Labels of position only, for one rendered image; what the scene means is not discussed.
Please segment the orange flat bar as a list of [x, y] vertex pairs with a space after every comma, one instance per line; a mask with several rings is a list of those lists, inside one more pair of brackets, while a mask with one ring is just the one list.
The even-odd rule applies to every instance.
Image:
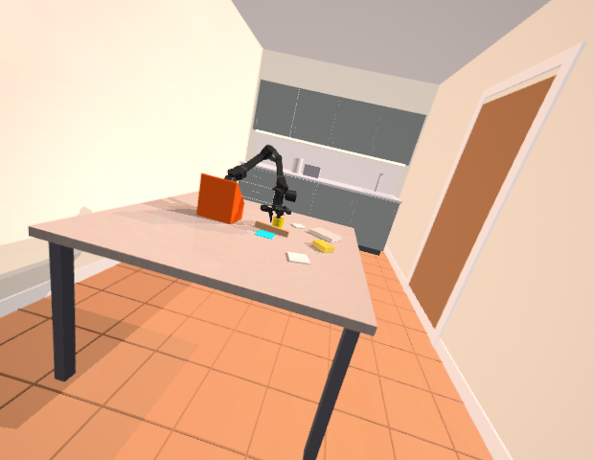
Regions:
[[273, 233], [276, 233], [276, 234], [285, 236], [285, 237], [288, 237], [289, 236], [289, 232], [290, 232], [290, 231], [287, 231], [285, 229], [282, 229], [282, 228], [279, 228], [279, 227], [276, 227], [276, 226], [273, 226], [273, 225], [270, 225], [270, 224], [267, 224], [267, 223], [264, 223], [264, 222], [261, 222], [261, 221], [258, 221], [258, 220], [256, 220], [255, 226], [256, 227], [259, 227], [259, 228], [262, 228], [264, 230], [267, 230], [267, 231], [270, 231], [270, 232], [273, 232]]

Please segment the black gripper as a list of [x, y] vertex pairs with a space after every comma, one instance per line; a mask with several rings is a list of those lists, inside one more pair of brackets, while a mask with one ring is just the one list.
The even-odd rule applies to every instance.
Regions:
[[[272, 212], [274, 211], [274, 210], [272, 210], [272, 206], [273, 206], [274, 202], [277, 202], [277, 204], [283, 203], [282, 200], [273, 198], [273, 203], [272, 203], [271, 207], [268, 207], [267, 205], [261, 205], [261, 208], [260, 208], [263, 212], [267, 212], [269, 214], [270, 222], [272, 221], [272, 216], [273, 216]], [[286, 212], [284, 212], [284, 213], [286, 213], [287, 215], [291, 215], [291, 210], [289, 208], [287, 208]], [[281, 214], [277, 214], [276, 219], [279, 219], [281, 216], [282, 216]]]

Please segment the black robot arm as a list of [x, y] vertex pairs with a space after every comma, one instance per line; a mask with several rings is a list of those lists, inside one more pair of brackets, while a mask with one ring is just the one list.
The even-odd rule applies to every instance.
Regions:
[[[252, 168], [257, 166], [263, 160], [268, 160], [268, 159], [270, 161], [273, 161], [276, 163], [276, 169], [277, 169], [276, 186], [274, 188], [272, 188], [272, 190], [275, 191], [274, 198], [283, 200], [284, 195], [285, 195], [286, 200], [295, 202], [297, 193], [296, 193], [296, 191], [290, 191], [288, 189], [288, 186], [286, 184], [286, 178], [284, 177], [284, 171], [283, 171], [283, 161], [282, 161], [283, 158], [270, 145], [266, 145], [263, 148], [263, 150], [261, 151], [261, 153], [256, 155], [254, 158], [252, 158], [245, 164], [238, 165], [235, 168], [228, 170], [227, 171], [228, 175], [226, 175], [224, 177], [224, 179], [234, 181], [234, 182], [243, 180], [247, 176], [248, 171], [250, 171]], [[274, 210], [276, 214], [282, 215], [284, 212], [286, 212], [286, 209], [287, 209], [286, 206], [282, 206], [281, 203], [277, 204], [277, 202], [274, 202], [274, 204], [272, 206], [272, 210]]]

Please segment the yellow block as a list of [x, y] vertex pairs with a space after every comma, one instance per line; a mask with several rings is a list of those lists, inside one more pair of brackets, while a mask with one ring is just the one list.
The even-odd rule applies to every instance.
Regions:
[[334, 247], [323, 240], [313, 240], [312, 245], [324, 253], [332, 253]]

